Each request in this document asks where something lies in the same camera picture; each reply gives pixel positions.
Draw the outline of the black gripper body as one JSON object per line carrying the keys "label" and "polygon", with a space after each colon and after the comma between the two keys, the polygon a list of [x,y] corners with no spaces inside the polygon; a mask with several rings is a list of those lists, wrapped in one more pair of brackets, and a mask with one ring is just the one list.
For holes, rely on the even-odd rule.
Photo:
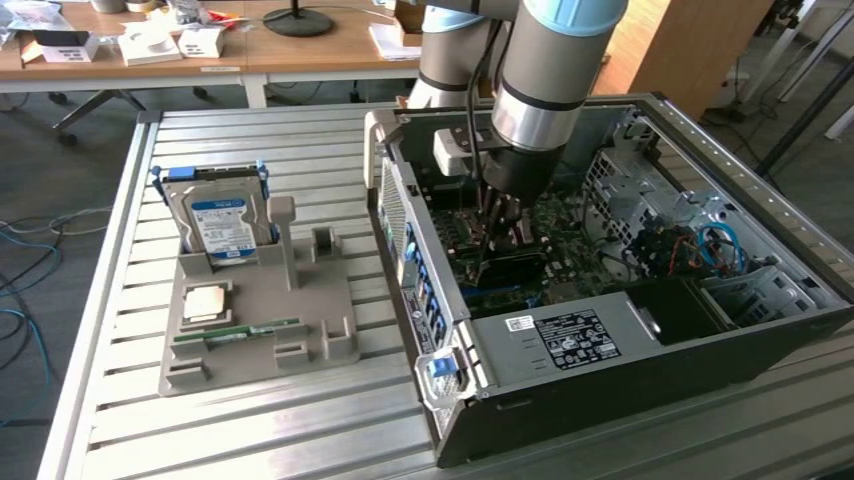
{"label": "black gripper body", "polygon": [[536,203],[552,182],[562,148],[532,151],[517,147],[490,150],[484,169],[486,183],[522,203]]}

